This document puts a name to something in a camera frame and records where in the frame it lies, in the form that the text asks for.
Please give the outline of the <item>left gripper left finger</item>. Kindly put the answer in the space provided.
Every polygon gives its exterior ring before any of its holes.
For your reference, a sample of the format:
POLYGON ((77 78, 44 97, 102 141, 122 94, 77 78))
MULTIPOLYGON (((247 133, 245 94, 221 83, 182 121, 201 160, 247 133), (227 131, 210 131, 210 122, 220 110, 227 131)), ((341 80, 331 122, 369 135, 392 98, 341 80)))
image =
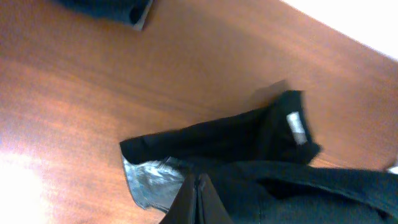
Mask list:
POLYGON ((195 224, 197 204, 196 177, 187 176, 169 211, 159 224, 195 224))

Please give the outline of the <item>black t-shirt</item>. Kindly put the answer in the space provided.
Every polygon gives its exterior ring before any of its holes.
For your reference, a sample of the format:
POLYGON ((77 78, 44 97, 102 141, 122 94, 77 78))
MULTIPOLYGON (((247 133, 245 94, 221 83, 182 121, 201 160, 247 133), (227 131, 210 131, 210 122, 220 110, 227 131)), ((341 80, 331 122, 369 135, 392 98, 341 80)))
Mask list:
POLYGON ((397 176, 314 168, 301 93, 269 106, 120 143, 130 193, 169 211, 189 175, 207 174, 234 223, 396 223, 397 176))

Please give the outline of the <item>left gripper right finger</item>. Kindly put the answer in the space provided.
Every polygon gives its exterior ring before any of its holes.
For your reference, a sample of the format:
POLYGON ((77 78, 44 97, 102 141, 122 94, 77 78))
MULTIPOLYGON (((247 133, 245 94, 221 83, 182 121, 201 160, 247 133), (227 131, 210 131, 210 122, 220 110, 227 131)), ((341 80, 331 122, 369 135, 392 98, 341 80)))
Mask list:
POLYGON ((211 179, 207 174, 200 174, 197 185, 197 223, 233 224, 211 179))

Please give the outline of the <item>folded navy garment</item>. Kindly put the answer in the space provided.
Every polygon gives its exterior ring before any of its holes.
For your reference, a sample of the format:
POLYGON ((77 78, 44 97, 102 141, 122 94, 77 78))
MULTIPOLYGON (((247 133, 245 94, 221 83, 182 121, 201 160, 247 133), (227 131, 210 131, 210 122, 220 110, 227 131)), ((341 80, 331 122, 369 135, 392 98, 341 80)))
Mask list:
POLYGON ((58 0, 65 7, 92 17, 136 25, 145 17, 151 0, 58 0))

